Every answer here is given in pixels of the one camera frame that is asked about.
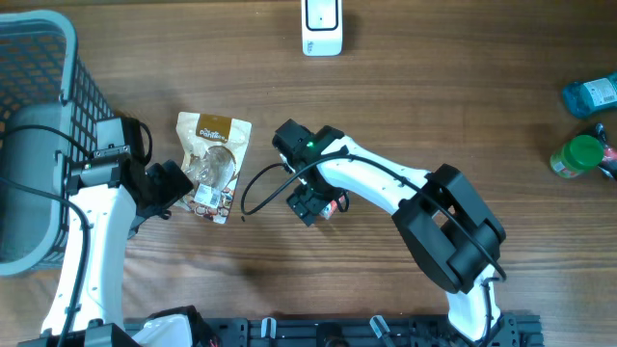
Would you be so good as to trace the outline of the blue mouthwash bottle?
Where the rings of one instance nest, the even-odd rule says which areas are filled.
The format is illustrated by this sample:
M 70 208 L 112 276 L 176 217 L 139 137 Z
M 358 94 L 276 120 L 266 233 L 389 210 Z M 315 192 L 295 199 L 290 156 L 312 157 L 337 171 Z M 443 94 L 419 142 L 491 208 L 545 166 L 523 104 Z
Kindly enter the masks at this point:
M 564 104 L 578 119 L 616 108 L 616 73 L 588 81 L 573 82 L 562 90 Z

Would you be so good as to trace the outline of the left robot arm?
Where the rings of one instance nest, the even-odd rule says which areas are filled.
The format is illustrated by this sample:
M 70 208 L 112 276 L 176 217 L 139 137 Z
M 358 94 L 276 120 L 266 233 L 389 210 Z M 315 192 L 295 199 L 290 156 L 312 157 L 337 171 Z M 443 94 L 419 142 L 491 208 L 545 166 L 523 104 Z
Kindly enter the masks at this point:
M 147 219 L 170 218 L 170 206 L 193 184 L 173 160 L 150 161 L 151 133 L 115 117 L 95 125 L 96 146 L 67 178 L 69 230 L 59 285 L 43 320 L 40 346 L 82 346 L 89 329 L 123 328 L 122 272 L 128 239 Z

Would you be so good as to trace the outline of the small red white carton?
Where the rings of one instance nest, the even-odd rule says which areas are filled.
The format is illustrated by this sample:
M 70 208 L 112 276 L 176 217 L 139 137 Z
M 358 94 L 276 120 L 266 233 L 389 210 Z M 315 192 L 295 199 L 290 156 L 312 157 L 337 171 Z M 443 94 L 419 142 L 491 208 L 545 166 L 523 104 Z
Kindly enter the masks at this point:
M 349 198 L 343 193 L 338 199 L 330 201 L 320 212 L 320 215 L 329 220 L 337 211 L 344 213 L 348 210 Z

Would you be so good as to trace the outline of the green lid jar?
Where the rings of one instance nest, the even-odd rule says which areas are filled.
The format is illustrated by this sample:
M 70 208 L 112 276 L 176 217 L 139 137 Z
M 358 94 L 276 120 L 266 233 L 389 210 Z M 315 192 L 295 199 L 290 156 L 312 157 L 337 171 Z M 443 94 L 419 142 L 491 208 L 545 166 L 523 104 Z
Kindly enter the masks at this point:
M 595 169 L 604 159 L 604 147 L 596 138 L 579 135 L 550 157 L 550 167 L 559 176 L 574 178 Z

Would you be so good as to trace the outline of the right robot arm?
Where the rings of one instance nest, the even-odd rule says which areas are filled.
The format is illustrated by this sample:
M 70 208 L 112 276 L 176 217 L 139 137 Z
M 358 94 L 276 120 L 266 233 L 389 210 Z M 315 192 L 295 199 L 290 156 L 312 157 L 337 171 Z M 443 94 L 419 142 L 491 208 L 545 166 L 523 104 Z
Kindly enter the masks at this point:
M 506 235 L 458 169 L 405 167 L 331 126 L 313 133 L 295 120 L 276 130 L 272 144 L 300 182 L 286 202 L 306 226 L 346 210 L 350 193 L 383 209 L 419 269 L 445 291 L 451 327 L 468 342 L 489 343 L 500 317 L 493 287 L 506 278 L 497 263 Z

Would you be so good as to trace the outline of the black red snack packet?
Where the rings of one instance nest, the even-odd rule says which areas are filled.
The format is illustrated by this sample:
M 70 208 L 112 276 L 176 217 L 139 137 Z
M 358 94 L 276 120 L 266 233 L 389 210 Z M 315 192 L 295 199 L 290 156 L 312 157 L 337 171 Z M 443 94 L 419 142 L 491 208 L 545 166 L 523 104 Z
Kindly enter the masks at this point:
M 595 124 L 594 130 L 596 132 L 596 138 L 603 146 L 604 157 L 598 168 L 607 177 L 616 179 L 616 148 L 612 146 L 606 135 L 604 125 L 601 122 Z

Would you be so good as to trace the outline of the brown white snack pouch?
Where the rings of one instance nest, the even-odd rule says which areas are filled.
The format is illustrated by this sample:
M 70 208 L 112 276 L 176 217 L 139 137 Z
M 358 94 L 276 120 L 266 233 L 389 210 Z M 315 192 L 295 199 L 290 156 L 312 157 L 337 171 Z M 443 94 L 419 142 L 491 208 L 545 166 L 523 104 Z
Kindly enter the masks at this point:
M 194 188 L 175 203 L 216 224 L 224 224 L 250 143 L 252 124 L 205 113 L 178 114 L 176 133 L 184 150 L 182 171 Z

